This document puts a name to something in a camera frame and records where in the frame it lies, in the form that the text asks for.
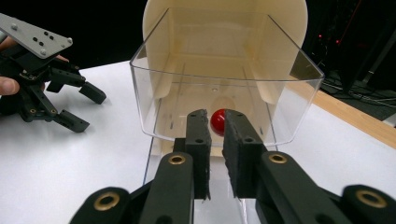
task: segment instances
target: transparent acrylic box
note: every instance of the transparent acrylic box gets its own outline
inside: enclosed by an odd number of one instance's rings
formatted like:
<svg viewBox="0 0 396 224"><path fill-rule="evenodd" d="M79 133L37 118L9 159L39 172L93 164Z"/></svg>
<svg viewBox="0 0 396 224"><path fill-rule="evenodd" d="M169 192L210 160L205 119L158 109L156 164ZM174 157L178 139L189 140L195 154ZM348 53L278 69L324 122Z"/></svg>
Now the transparent acrylic box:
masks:
<svg viewBox="0 0 396 224"><path fill-rule="evenodd" d="M187 8L168 8L131 69L142 130L153 136L146 181L175 138L185 137L187 115L198 109L205 109L209 120L221 108L245 114L267 147L292 141L324 78L270 16ZM230 215L238 214L241 222L234 223L246 223L245 201L233 197L222 170L223 138L209 131L210 188L226 194L219 201L228 211L224 218L236 221ZM219 209L216 197L195 203L195 212L216 213L210 208ZM195 223L212 223L201 221Z"/></svg>

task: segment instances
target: clear plastic container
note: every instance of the clear plastic container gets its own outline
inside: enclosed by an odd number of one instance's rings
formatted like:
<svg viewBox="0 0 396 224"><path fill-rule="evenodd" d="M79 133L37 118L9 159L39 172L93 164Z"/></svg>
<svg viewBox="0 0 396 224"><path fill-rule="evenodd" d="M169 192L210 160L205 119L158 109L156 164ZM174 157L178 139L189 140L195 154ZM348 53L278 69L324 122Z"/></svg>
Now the clear plastic container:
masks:
<svg viewBox="0 0 396 224"><path fill-rule="evenodd" d="M293 139L324 78L268 15L186 8L168 8L131 69L144 133L173 141L190 112L228 108L266 146Z"/></svg>

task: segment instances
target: wooden table edge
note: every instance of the wooden table edge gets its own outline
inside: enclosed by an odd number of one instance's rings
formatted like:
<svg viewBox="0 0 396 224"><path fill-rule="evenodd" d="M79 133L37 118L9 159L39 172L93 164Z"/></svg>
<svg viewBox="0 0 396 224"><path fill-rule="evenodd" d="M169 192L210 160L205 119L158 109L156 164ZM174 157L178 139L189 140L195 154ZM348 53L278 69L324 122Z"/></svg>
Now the wooden table edge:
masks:
<svg viewBox="0 0 396 224"><path fill-rule="evenodd" d="M317 92L313 104L396 149L396 129L381 120L375 119L323 91Z"/></svg>

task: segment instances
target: robotic hand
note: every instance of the robotic hand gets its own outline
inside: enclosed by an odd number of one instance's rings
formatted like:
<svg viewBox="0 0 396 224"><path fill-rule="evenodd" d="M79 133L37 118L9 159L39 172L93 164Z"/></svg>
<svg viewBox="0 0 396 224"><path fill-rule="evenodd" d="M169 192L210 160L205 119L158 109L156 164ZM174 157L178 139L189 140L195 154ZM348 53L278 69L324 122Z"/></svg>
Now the robotic hand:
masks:
<svg viewBox="0 0 396 224"><path fill-rule="evenodd" d="M0 113L19 113L26 122L54 120L73 132L84 132L89 122L66 110L58 113L41 90L42 84L49 82L47 91L59 92L69 85L81 87L79 92L97 104L106 99L105 93L87 82L77 66L56 58L73 40L0 13L0 41L5 35L18 45L0 52L0 74L17 80L21 88L15 95L0 98Z"/></svg>

